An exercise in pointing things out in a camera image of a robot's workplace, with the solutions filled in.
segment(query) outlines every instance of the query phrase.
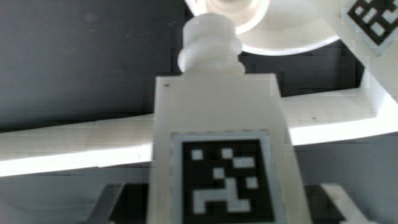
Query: cylindrical joint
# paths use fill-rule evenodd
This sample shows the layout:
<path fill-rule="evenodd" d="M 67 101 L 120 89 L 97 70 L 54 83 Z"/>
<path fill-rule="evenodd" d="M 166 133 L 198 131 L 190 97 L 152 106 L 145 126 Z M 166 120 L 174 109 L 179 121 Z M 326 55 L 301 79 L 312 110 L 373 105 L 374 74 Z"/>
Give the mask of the cylindrical joint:
<path fill-rule="evenodd" d="M 246 32 L 264 18 L 269 0 L 197 0 L 195 15 L 216 13 L 234 24 L 236 33 Z"/>
<path fill-rule="evenodd" d="M 186 74 L 243 74 L 241 44 L 232 22 L 223 16 L 207 13 L 188 21 L 182 44 L 177 64 Z"/>

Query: white plastic part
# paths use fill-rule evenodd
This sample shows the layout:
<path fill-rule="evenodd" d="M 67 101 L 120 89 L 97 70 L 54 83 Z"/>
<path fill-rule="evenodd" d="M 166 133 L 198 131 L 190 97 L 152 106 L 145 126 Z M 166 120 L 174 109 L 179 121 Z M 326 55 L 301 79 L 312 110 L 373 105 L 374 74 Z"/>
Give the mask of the white plastic part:
<path fill-rule="evenodd" d="M 337 184 L 321 184 L 321 188 L 344 217 L 341 224 L 376 224 L 367 220 L 342 187 Z"/>
<path fill-rule="evenodd" d="M 191 3 L 193 15 L 204 13 L 223 15 L 234 23 L 236 33 L 243 33 L 264 17 L 269 0 L 195 0 Z"/>
<path fill-rule="evenodd" d="M 193 15 L 198 15 L 202 13 L 202 1 L 184 1 Z M 339 39 L 305 0 L 269 1 L 261 21 L 237 34 L 243 51 L 271 56 L 307 52 Z"/>
<path fill-rule="evenodd" d="M 0 135 L 0 177 L 150 161 L 150 116 Z"/>
<path fill-rule="evenodd" d="M 232 35 L 230 22 L 214 14 L 197 16 L 186 24 L 184 30 L 202 30 L 188 36 L 184 41 L 190 49 L 184 57 L 191 57 L 184 66 L 181 77 L 159 77 L 156 80 L 156 113 L 154 113 L 154 160 L 150 169 L 149 189 L 149 224 L 179 223 L 174 219 L 175 203 L 174 192 L 174 158 L 172 153 L 175 134 L 264 131 L 269 138 L 271 163 L 275 166 L 275 179 L 278 185 L 280 201 L 285 213 L 285 223 L 310 223 L 307 202 L 303 196 L 301 179 L 294 158 L 285 121 L 280 109 L 280 95 L 277 91 L 273 74 L 248 76 L 243 71 L 229 72 L 237 59 L 234 44 L 213 42 L 216 37 Z M 214 52 L 213 60 L 195 60 L 200 52 L 221 49 L 227 54 Z"/>
<path fill-rule="evenodd" d="M 280 106 L 293 145 L 398 132 L 398 104 L 367 70 L 357 89 L 284 97 Z M 152 122 L 145 115 L 1 133 L 0 176 L 150 161 Z"/>
<path fill-rule="evenodd" d="M 394 37 L 383 52 L 373 51 L 373 46 L 362 38 L 362 32 L 351 27 L 344 20 L 344 13 L 349 9 L 353 0 L 307 0 L 319 15 L 333 29 L 335 34 L 357 56 L 358 61 L 387 91 L 394 101 L 398 102 L 398 37 Z"/>

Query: black and white square pattern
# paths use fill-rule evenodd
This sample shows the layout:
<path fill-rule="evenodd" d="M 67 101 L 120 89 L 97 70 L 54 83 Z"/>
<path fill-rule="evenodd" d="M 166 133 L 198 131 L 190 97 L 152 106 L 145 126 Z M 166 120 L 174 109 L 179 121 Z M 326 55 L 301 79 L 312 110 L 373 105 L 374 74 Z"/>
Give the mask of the black and white square pattern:
<path fill-rule="evenodd" d="M 398 27 L 398 0 L 357 0 L 346 14 L 374 46 L 392 41 Z"/>
<path fill-rule="evenodd" d="M 259 140 L 184 142 L 181 150 L 181 223 L 271 223 Z"/>

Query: dark gray background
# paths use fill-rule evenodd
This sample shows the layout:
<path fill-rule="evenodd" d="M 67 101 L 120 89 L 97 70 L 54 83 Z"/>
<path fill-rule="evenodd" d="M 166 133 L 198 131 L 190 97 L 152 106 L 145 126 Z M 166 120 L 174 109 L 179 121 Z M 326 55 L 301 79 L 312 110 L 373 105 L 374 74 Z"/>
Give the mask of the dark gray background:
<path fill-rule="evenodd" d="M 179 75 L 188 18 L 182 0 L 0 1 L 1 132 L 152 113 L 154 77 Z M 360 82 L 362 67 L 341 42 L 294 56 L 243 54 L 239 60 L 248 73 L 277 73 L 284 96 L 353 88 Z M 390 134 L 296 147 L 305 183 L 337 182 L 383 224 L 398 223 L 396 143 Z M 22 193 L 12 193 L 19 189 L 26 196 L 37 195 L 38 204 L 74 198 L 92 205 L 95 197 L 83 195 L 97 195 L 113 179 L 104 177 L 106 169 L 81 172 L 101 181 L 69 182 L 72 177 L 62 175 L 8 177 L 1 181 L 19 188 L 0 185 L 0 193 L 21 199 Z M 127 172 L 120 175 L 127 181 Z M 58 191 L 65 183 L 72 190 Z M 60 211 L 42 211 L 40 223 L 76 223 L 88 208 L 76 208 L 76 216 L 62 215 L 62 220 Z"/>
<path fill-rule="evenodd" d="M 182 0 L 1 0 L 0 131 L 152 113 L 154 77 L 179 75 Z M 287 57 L 243 54 L 284 96 L 353 88 L 341 42 Z"/>

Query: black surface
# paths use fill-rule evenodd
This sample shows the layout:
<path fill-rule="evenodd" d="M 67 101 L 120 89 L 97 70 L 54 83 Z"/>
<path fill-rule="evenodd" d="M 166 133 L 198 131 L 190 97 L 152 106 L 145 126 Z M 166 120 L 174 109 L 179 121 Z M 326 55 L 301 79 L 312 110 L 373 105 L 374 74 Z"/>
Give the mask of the black surface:
<path fill-rule="evenodd" d="M 115 224 L 145 223 L 147 184 L 126 184 L 108 220 Z"/>
<path fill-rule="evenodd" d="M 362 13 L 357 15 L 355 10 L 358 8 L 362 9 Z M 376 14 L 374 14 L 369 22 L 365 22 L 364 17 L 367 15 L 367 12 L 371 9 L 376 11 Z M 389 11 L 392 13 L 396 10 L 398 10 L 398 6 L 394 4 L 394 0 L 369 0 L 369 2 L 365 0 L 357 0 L 355 4 L 351 6 L 351 9 L 348 11 L 348 16 L 349 16 L 351 20 L 355 21 L 369 39 L 373 40 L 376 45 L 380 45 L 383 43 L 383 41 L 389 38 L 389 35 L 392 34 L 396 27 L 398 27 L 398 19 L 392 21 L 392 23 L 389 23 L 389 21 L 381 17 L 381 14 L 385 11 Z M 374 31 L 371 30 L 371 26 L 374 23 L 380 25 L 380 27 L 385 30 L 381 35 L 378 35 L 374 33 Z"/>
<path fill-rule="evenodd" d="M 305 195 L 312 224 L 339 224 L 344 217 L 319 185 L 305 186 Z"/>
<path fill-rule="evenodd" d="M 152 113 L 154 77 L 179 75 L 182 0 L 0 1 L 0 132 Z M 305 54 L 243 54 L 284 96 L 353 88 L 341 42 Z"/>
<path fill-rule="evenodd" d="M 252 168 L 234 168 L 232 158 L 221 158 L 221 149 L 232 149 L 232 158 L 253 159 Z M 191 151 L 202 151 L 202 159 L 191 160 Z M 255 223 L 275 221 L 269 188 L 264 173 L 262 152 L 257 140 L 182 143 L 182 223 Z M 225 177 L 213 178 L 213 168 L 221 168 Z M 245 178 L 257 178 L 257 189 L 248 189 Z M 207 201 L 202 214 L 193 213 L 193 191 L 225 189 L 225 178 L 236 181 L 237 199 L 246 199 L 250 210 L 229 212 L 225 201 Z"/>

